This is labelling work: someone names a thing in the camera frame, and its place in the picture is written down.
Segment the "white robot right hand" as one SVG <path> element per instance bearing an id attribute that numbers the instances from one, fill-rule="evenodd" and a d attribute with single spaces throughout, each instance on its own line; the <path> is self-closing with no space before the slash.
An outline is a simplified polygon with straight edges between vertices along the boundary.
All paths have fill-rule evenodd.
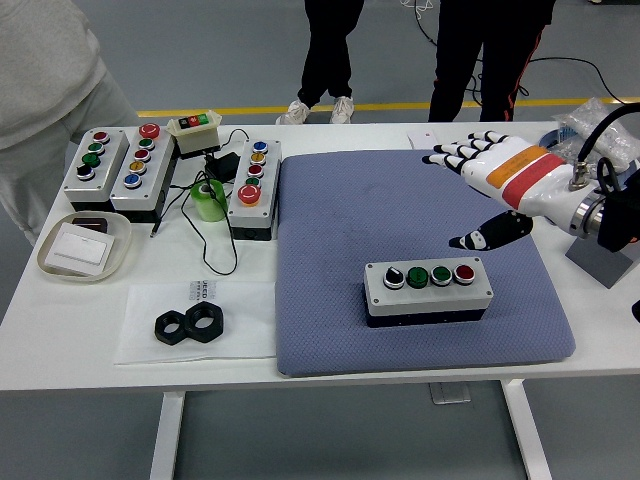
<path id="1" fill-rule="evenodd" d="M 481 131 L 436 145 L 422 161 L 454 172 L 470 188 L 506 208 L 475 230 L 450 239 L 453 248 L 498 249 L 529 235 L 535 217 L 544 217 L 573 236 L 584 233 L 577 211 L 596 184 L 589 179 L 585 187 L 572 190 L 573 167 L 544 147 L 517 136 Z"/>

